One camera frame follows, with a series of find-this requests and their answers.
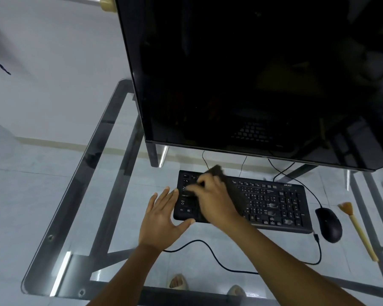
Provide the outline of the black computer keyboard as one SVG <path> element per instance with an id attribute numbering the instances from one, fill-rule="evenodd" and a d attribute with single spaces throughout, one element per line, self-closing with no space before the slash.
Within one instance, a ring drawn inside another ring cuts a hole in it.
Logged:
<path id="1" fill-rule="evenodd" d="M 198 198 L 185 189 L 196 183 L 200 175 L 194 171 L 179 171 L 175 220 L 192 218 L 199 223 L 209 223 L 200 210 Z M 237 212 L 256 228 L 313 233 L 304 186 L 232 176 L 227 176 L 225 185 Z"/>

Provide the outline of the black computer monitor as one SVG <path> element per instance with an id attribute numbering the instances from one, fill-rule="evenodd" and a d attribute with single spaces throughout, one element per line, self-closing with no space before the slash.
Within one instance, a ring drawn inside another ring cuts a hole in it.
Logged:
<path id="1" fill-rule="evenodd" d="M 383 168 L 383 0 L 116 0 L 147 144 Z"/>

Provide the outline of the metal table frame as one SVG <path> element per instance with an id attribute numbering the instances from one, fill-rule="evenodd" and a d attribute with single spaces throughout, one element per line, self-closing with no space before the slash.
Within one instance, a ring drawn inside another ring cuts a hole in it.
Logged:
<path id="1" fill-rule="evenodd" d="M 219 164 L 228 176 L 272 181 L 278 172 L 266 157 L 217 153 L 172 146 L 162 168 L 151 166 L 136 107 L 133 83 L 118 82 L 81 161 L 22 280 L 21 291 L 77 302 L 95 297 L 134 251 L 146 204 L 153 192 L 178 188 L 180 170 L 202 173 Z M 366 305 L 383 306 L 383 169 L 354 171 L 350 191 L 345 169 L 295 160 L 289 177 L 311 191 L 306 199 L 313 232 L 319 235 L 322 261 L 310 267 L 349 290 Z M 362 230 L 379 258 L 373 262 L 349 217 L 337 205 L 351 202 Z M 327 242 L 315 210 L 331 209 L 342 224 L 342 238 Z M 260 230 L 304 262 L 317 262 L 311 234 Z M 195 223 L 158 257 L 141 293 L 140 305 L 278 305 L 241 250 L 210 224 Z M 167 287 L 182 274 L 189 290 Z M 227 295 L 233 285 L 246 297 Z"/>

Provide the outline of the person's foot in sandal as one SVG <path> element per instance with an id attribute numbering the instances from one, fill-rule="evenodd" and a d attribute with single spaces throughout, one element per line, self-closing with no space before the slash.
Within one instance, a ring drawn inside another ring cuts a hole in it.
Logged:
<path id="1" fill-rule="evenodd" d="M 230 295 L 230 296 L 240 296 L 240 297 L 246 297 L 247 296 L 247 294 L 245 293 L 243 288 L 240 287 L 239 285 L 231 286 L 230 289 L 227 292 L 227 295 Z"/>
<path id="2" fill-rule="evenodd" d="M 188 283 L 182 274 L 174 275 L 172 279 L 168 282 L 167 287 L 174 290 L 189 290 Z"/>

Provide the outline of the dark cleaning cloth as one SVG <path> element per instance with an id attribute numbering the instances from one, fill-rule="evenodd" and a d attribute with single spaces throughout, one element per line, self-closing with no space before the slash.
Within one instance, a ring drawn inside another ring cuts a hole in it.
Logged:
<path id="1" fill-rule="evenodd" d="M 218 176 L 223 183 L 226 183 L 227 176 L 224 174 L 224 171 L 219 164 L 208 169 L 206 173 L 210 173 L 212 176 Z"/>

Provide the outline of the person's left hand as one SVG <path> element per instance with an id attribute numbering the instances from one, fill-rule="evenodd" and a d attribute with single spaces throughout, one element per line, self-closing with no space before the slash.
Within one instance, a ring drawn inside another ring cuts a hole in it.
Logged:
<path id="1" fill-rule="evenodd" d="M 177 225 L 171 220 L 178 197 L 179 190 L 175 188 L 170 191 L 169 187 L 158 195 L 152 211 L 144 215 L 138 239 L 139 246 L 163 252 L 181 236 L 176 234 Z"/>

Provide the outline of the person's left foot in sandal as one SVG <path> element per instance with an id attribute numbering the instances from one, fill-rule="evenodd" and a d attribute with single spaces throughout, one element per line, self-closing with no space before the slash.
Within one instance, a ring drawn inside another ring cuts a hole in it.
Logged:
<path id="1" fill-rule="evenodd" d="M 189 290 L 188 283 L 182 274 L 174 275 L 172 279 L 168 282 L 167 287 L 174 290 Z"/>

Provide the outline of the person's right hand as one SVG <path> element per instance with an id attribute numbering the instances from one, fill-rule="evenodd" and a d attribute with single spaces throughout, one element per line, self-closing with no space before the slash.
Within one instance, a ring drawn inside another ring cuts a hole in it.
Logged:
<path id="1" fill-rule="evenodd" d="M 199 201 L 199 206 L 205 219 L 224 232 L 227 231 L 229 225 L 233 225 L 241 219 L 227 192 L 225 183 L 219 177 L 216 199 L 213 201 Z"/>

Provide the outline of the person's right foot in sandal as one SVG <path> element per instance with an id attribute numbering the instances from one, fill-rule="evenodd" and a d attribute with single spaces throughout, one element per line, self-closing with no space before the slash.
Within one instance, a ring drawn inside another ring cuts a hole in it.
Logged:
<path id="1" fill-rule="evenodd" d="M 227 292 L 227 295 L 230 295 L 230 296 L 240 296 L 240 297 L 246 297 L 247 296 L 247 294 L 245 293 L 243 288 L 240 287 L 239 285 L 231 286 L 230 289 Z"/>

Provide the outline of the black computer mouse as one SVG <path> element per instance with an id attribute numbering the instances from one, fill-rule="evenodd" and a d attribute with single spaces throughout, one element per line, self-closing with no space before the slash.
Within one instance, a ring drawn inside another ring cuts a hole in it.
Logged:
<path id="1" fill-rule="evenodd" d="M 315 210 L 322 237 L 332 244 L 342 238 L 343 229 L 336 214 L 329 208 L 320 207 Z"/>

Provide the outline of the beige cleaning brush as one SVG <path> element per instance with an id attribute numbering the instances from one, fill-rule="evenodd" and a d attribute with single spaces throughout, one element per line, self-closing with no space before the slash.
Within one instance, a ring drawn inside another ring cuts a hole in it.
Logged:
<path id="1" fill-rule="evenodd" d="M 372 259 L 372 261 L 373 262 L 379 262 L 379 258 L 376 255 L 376 253 L 375 253 L 375 251 L 374 251 L 374 249 L 370 243 L 370 240 L 368 239 L 368 237 L 366 236 L 366 234 L 362 230 L 360 223 L 358 222 L 356 216 L 354 215 L 352 203 L 351 202 L 343 202 L 343 203 L 338 204 L 337 207 L 349 217 L 350 221 L 352 222 L 352 225 L 354 226 L 356 232 L 358 233 L 358 236 L 359 236 L 360 240 L 362 241 L 362 243 L 363 243 L 368 255 Z"/>

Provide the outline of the person's right forearm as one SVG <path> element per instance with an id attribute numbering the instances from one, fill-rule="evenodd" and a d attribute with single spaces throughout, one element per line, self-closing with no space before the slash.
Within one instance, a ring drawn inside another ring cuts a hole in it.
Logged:
<path id="1" fill-rule="evenodd" d="M 281 306 L 365 306 L 241 216 L 231 215 L 216 226 L 240 247 Z"/>

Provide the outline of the person's left forearm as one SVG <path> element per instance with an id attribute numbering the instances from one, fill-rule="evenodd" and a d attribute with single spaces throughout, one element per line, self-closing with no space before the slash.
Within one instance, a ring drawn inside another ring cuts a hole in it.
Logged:
<path id="1" fill-rule="evenodd" d="M 87 306 L 137 306 L 145 280 L 165 246 L 140 243 Z"/>

